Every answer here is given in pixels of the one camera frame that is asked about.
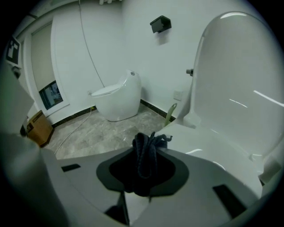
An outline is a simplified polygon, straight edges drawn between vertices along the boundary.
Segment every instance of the green handle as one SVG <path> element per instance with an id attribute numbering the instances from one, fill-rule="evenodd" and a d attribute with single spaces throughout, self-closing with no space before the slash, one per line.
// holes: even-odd
<path id="1" fill-rule="evenodd" d="M 172 116 L 172 114 L 173 114 L 173 111 L 174 111 L 174 109 L 177 107 L 177 103 L 175 103 L 175 104 L 173 104 L 171 107 L 170 107 L 170 109 L 169 109 L 169 111 L 168 111 L 168 113 L 167 113 L 167 116 L 166 116 L 166 121 L 165 121 L 165 127 L 169 124 L 169 122 L 170 122 L 170 117 Z"/>

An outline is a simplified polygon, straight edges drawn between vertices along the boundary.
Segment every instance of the cardboard box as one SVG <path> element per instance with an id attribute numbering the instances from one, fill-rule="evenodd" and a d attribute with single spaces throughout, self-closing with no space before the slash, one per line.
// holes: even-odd
<path id="1" fill-rule="evenodd" d="M 40 147 L 45 146 L 53 133 L 53 127 L 40 110 L 29 121 L 27 125 L 28 137 Z"/>

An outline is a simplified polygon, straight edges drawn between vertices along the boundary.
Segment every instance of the gray tile floor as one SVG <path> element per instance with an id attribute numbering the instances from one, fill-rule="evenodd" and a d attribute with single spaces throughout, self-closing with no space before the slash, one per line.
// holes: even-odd
<path id="1" fill-rule="evenodd" d="M 55 128 L 47 149 L 56 151 L 62 141 L 87 117 L 86 113 Z M 165 119 L 140 104 L 138 114 L 123 121 L 110 122 L 97 110 L 64 141 L 56 153 L 57 159 L 82 157 L 131 146 L 138 133 L 150 135 L 164 126 Z"/>

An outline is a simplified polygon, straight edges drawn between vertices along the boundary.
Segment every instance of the toilet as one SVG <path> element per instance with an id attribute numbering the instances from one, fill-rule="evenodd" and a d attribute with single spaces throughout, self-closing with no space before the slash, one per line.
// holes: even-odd
<path id="1" fill-rule="evenodd" d="M 138 113 L 141 99 L 139 74 L 126 70 L 115 85 L 104 87 L 91 95 L 98 111 L 109 121 L 121 121 Z"/>
<path id="2" fill-rule="evenodd" d="M 242 12 L 213 19 L 190 94 L 189 112 L 158 134 L 173 136 L 169 149 L 213 162 L 260 198 L 258 176 L 284 135 L 284 57 L 270 28 Z"/>

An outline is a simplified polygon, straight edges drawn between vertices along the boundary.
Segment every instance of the cable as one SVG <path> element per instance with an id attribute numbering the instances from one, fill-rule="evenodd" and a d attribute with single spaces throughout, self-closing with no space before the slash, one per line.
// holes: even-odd
<path id="1" fill-rule="evenodd" d="M 77 128 L 79 128 L 86 120 L 88 120 L 88 118 L 90 117 L 91 113 L 92 113 L 92 107 L 90 107 L 90 114 L 89 114 L 89 116 L 88 116 Z M 62 141 L 62 143 L 61 143 L 61 144 L 59 145 L 59 147 L 56 149 L 56 151 L 54 152 L 54 154 L 56 154 L 56 152 L 57 152 L 58 149 L 61 147 L 61 145 L 67 140 L 68 137 L 71 136 L 71 134 L 72 134 L 73 132 L 71 132 L 71 133 L 69 134 L 69 136 L 67 136 L 67 137 Z"/>
<path id="2" fill-rule="evenodd" d="M 99 80 L 101 81 L 103 87 L 105 87 L 104 84 L 103 84 L 103 82 L 102 82 L 102 80 L 101 80 L 101 77 L 99 76 L 99 73 L 98 73 L 98 71 L 97 71 L 97 68 L 96 68 L 96 66 L 95 66 L 95 63 L 94 63 L 94 61 L 93 61 L 93 59 L 92 59 L 92 56 L 91 56 L 91 54 L 90 54 L 90 51 L 89 51 L 89 48 L 88 48 L 88 45 L 87 45 L 87 41 L 86 41 L 86 37 L 85 37 L 85 33 L 84 33 L 83 22 L 82 22 L 81 3 L 80 3 L 80 0 L 79 0 L 79 8 L 80 8 L 80 20 L 81 20 L 81 26 L 82 26 L 82 31 L 83 31 L 83 36 L 84 36 L 85 44 L 86 44 L 86 47 L 87 47 L 89 56 L 90 56 L 90 58 L 91 58 L 91 61 L 92 61 L 92 63 L 93 63 L 93 66 L 94 66 L 94 68 L 95 68 L 95 70 L 96 70 L 96 72 L 97 72 L 97 74 L 98 74 Z"/>

